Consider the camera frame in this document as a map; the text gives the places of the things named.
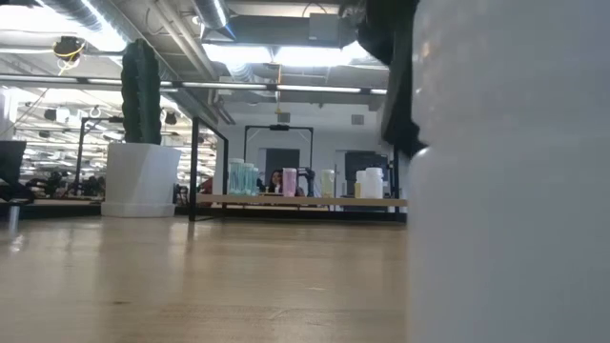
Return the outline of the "pink pill bottle white cap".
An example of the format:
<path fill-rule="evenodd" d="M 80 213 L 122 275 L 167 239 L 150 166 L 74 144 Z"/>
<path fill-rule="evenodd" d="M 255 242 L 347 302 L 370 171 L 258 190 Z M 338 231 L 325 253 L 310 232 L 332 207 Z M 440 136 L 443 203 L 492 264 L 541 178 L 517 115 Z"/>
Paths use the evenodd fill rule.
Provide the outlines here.
<path fill-rule="evenodd" d="M 282 171 L 282 193 L 287 197 L 295 197 L 297 185 L 297 169 L 284 168 Z"/>

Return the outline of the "black cabinet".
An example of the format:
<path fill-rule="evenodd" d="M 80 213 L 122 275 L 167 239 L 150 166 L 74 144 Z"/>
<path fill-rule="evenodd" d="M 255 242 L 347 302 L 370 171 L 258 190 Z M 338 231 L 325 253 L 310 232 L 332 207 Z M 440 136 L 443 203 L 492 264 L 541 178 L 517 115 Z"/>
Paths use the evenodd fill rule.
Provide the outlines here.
<path fill-rule="evenodd" d="M 355 194 L 356 173 L 367 168 L 381 168 L 384 185 L 388 181 L 388 156 L 374 151 L 347 151 L 345 158 L 346 194 Z"/>

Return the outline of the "long ceiling light bar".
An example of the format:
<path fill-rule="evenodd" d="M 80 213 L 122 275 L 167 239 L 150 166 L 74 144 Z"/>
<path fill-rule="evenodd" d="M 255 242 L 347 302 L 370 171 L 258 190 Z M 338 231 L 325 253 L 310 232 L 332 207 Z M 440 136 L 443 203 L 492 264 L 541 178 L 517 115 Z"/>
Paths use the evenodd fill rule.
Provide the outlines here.
<path fill-rule="evenodd" d="M 10 74 L 0 73 L 1 84 L 32 84 L 34 87 L 50 86 L 54 89 L 91 88 L 102 90 L 107 88 L 120 88 L 122 81 L 111 78 L 95 77 L 69 77 L 55 75 L 34 74 Z M 385 89 L 332 87 L 332 86 L 301 86 L 288 84 L 256 84 L 256 83 L 230 83 L 230 82 L 187 82 L 187 81 L 161 81 L 161 90 L 178 91 L 185 90 L 223 90 L 223 91 L 294 91 L 294 92 L 317 92 L 357 95 L 386 95 Z"/>

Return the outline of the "white hexagonal planter pot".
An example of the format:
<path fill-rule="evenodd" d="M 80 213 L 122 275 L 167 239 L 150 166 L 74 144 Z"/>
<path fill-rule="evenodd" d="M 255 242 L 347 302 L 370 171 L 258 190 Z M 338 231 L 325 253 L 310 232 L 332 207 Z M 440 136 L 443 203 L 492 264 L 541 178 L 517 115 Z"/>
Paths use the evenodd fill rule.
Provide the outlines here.
<path fill-rule="evenodd" d="M 125 218 L 173 216 L 180 156 L 181 151 L 172 147 L 110 144 L 101 214 Z"/>

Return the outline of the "green cactus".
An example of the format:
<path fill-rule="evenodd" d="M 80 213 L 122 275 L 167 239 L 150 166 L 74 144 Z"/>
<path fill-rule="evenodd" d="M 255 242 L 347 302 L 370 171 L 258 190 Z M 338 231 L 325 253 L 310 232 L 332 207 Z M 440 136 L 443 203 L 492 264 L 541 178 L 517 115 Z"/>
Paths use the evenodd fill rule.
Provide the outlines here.
<path fill-rule="evenodd" d="M 136 39 L 122 57 L 122 113 L 127 143 L 161 144 L 160 83 L 153 48 L 143 39 Z"/>

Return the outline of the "background wooden table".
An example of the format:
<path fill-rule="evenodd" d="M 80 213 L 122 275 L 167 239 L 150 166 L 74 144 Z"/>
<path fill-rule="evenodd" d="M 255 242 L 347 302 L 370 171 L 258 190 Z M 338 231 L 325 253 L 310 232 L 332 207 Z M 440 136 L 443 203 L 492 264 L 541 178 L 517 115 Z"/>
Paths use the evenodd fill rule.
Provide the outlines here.
<path fill-rule="evenodd" d="M 103 198 L 98 197 L 65 197 L 65 198 L 37 198 L 33 204 L 37 206 L 89 206 L 100 205 Z"/>

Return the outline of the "black box on metal stand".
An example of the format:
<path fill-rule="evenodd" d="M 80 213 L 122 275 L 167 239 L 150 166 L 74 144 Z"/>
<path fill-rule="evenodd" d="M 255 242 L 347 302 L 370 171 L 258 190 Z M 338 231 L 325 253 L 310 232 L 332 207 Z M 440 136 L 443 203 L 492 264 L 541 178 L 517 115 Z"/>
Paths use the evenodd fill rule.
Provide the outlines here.
<path fill-rule="evenodd" d="M 18 232 L 21 209 L 34 202 L 34 193 L 19 179 L 26 141 L 0 140 L 0 200 L 8 206 L 8 230 Z"/>

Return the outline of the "wooden shelf black metal frame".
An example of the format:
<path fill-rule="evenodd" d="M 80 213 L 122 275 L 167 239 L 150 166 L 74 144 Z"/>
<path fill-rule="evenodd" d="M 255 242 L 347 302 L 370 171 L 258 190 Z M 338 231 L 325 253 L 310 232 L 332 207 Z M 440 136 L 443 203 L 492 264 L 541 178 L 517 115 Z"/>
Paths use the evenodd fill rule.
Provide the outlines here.
<path fill-rule="evenodd" d="M 198 137 L 200 134 L 199 126 L 203 125 L 205 128 L 210 129 L 214 135 L 216 135 L 224 144 L 225 151 L 223 153 L 222 167 L 224 168 L 221 181 L 222 181 L 222 193 L 220 195 L 214 194 L 200 194 L 196 191 L 196 177 L 197 172 L 196 160 L 198 159 Z M 191 176 L 190 176 L 190 190 L 189 190 L 189 205 L 187 206 L 187 215 L 190 222 L 197 221 L 198 204 L 200 203 L 218 203 L 222 204 L 225 208 L 226 204 L 274 204 L 274 205 L 332 205 L 332 206 L 361 206 L 361 207 L 394 207 L 396 208 L 396 216 L 399 216 L 399 209 L 406 208 L 408 201 L 400 198 L 399 194 L 394 198 L 335 198 L 335 197 L 285 197 L 279 195 L 229 195 L 228 194 L 228 148 L 229 139 L 213 128 L 210 124 L 205 122 L 203 119 L 196 118 L 193 120 L 192 128 L 192 143 L 191 143 Z"/>

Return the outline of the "background black gantry frame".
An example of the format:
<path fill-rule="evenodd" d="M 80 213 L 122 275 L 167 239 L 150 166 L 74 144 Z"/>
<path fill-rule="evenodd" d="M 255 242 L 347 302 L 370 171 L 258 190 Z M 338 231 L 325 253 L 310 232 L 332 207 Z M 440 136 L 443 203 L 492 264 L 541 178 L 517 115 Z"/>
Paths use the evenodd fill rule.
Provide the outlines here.
<path fill-rule="evenodd" d="M 77 150 L 77 159 L 76 159 L 76 170 L 75 177 L 72 183 L 73 190 L 75 195 L 80 195 L 82 192 L 82 182 L 81 182 L 81 171 L 82 171 L 82 158 L 83 158 L 83 150 L 84 150 L 84 141 L 85 136 L 93 131 L 101 122 L 110 122 L 115 124 L 122 124 L 124 122 L 123 117 L 119 116 L 110 116 L 107 118 L 92 118 L 92 117 L 82 117 L 80 130 L 79 130 L 79 140 L 78 140 L 78 150 Z"/>
<path fill-rule="evenodd" d="M 247 159 L 247 151 L 248 151 L 248 143 L 251 136 L 248 135 L 249 130 L 257 129 L 257 130 L 269 130 L 269 131 L 308 131 L 310 133 L 310 160 L 309 160 L 309 169 L 313 167 L 313 158 L 314 158 L 314 137 L 315 137 L 315 129 L 313 127 L 294 127 L 289 125 L 282 124 L 274 124 L 269 126 L 262 125 L 246 125 L 244 127 L 244 141 L 243 141 L 243 159 Z"/>

